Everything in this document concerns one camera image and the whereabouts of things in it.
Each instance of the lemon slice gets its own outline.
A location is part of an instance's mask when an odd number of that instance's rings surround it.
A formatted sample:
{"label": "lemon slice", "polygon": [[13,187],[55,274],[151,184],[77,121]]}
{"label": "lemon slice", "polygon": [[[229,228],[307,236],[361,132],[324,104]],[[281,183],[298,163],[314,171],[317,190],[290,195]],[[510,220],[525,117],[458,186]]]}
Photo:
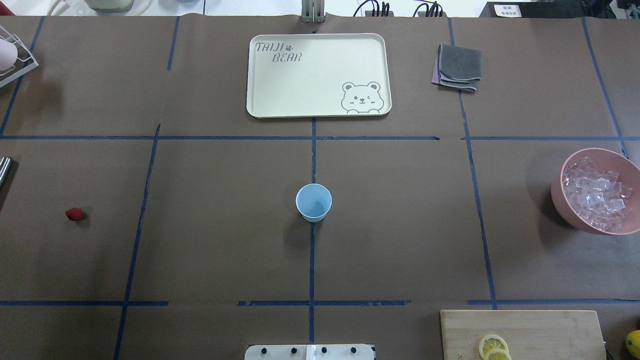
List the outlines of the lemon slice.
{"label": "lemon slice", "polygon": [[480,344],[478,344],[478,354],[480,354],[481,359],[484,360],[484,355],[493,349],[504,350],[509,354],[507,342],[496,334],[489,334],[480,340]]}
{"label": "lemon slice", "polygon": [[487,352],[483,360],[511,360],[511,355],[501,348],[495,348]]}

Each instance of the light blue plastic cup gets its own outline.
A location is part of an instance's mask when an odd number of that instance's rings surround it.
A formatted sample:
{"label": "light blue plastic cup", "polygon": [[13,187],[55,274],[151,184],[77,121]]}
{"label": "light blue plastic cup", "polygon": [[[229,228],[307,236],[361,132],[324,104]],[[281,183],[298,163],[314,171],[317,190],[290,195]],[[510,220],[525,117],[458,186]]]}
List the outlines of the light blue plastic cup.
{"label": "light blue plastic cup", "polygon": [[296,207],[309,222],[318,222],[331,209],[331,193],[320,184],[302,186],[296,195]]}

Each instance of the yellow lemon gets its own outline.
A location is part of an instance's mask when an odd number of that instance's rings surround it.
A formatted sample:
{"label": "yellow lemon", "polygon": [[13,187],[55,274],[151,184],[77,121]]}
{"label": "yellow lemon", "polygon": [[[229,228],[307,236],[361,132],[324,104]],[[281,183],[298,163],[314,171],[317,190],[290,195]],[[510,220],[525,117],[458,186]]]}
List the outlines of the yellow lemon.
{"label": "yellow lemon", "polygon": [[640,359],[640,330],[630,332],[625,343],[631,355]]}
{"label": "yellow lemon", "polygon": [[501,348],[495,348],[486,353],[483,357],[483,360],[511,360],[511,356],[505,350]]}
{"label": "yellow lemon", "polygon": [[478,344],[478,354],[480,354],[481,359],[484,359],[485,354],[496,348],[509,353],[509,347],[503,338],[496,334],[489,334],[480,340],[480,343]]}

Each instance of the cartoon bear face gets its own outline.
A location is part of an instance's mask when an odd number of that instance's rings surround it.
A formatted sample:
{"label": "cartoon bear face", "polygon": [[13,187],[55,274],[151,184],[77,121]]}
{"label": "cartoon bear face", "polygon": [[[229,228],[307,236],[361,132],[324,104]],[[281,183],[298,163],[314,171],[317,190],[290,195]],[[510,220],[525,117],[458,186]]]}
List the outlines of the cartoon bear face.
{"label": "cartoon bear face", "polygon": [[344,83],[342,107],[350,113],[380,113],[385,102],[380,97],[380,84],[371,81],[367,85]]}

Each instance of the red fruit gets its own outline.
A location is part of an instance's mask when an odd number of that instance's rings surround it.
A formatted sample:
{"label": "red fruit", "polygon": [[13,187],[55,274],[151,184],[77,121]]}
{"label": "red fruit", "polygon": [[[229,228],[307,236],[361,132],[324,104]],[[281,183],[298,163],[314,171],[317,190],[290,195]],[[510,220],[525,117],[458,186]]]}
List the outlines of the red fruit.
{"label": "red fruit", "polygon": [[84,214],[83,214],[82,210],[78,209],[78,208],[73,208],[73,209],[67,210],[65,212],[65,215],[71,221],[82,220],[82,218],[84,217]]}

